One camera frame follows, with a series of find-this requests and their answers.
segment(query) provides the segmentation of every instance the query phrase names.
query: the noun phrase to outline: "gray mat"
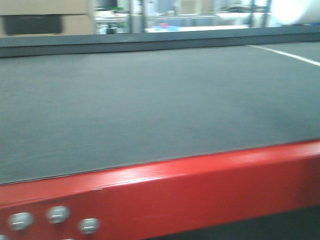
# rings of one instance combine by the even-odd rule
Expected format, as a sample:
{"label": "gray mat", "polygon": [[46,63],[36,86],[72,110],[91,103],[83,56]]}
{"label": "gray mat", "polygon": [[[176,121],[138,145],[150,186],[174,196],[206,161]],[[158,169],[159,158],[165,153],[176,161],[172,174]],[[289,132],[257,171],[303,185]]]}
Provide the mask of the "gray mat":
{"label": "gray mat", "polygon": [[6,58],[0,76],[0,184],[320,137],[320,67],[249,46]]}

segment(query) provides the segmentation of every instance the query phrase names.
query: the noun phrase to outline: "metal button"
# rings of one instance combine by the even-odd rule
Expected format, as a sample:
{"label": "metal button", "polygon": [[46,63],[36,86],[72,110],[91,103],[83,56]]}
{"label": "metal button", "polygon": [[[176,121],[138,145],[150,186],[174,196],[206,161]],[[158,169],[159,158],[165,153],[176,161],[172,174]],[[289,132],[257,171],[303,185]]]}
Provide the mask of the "metal button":
{"label": "metal button", "polygon": [[99,228],[100,222],[96,218],[87,218],[79,222],[78,228],[83,234],[94,234]]}
{"label": "metal button", "polygon": [[64,222],[70,215],[70,211],[66,206],[55,206],[50,208],[46,217],[52,224],[58,224]]}
{"label": "metal button", "polygon": [[28,212],[13,214],[9,218],[9,226],[12,230],[23,230],[34,222],[33,216]]}
{"label": "metal button", "polygon": [[9,240],[5,235],[0,235],[0,240]]}

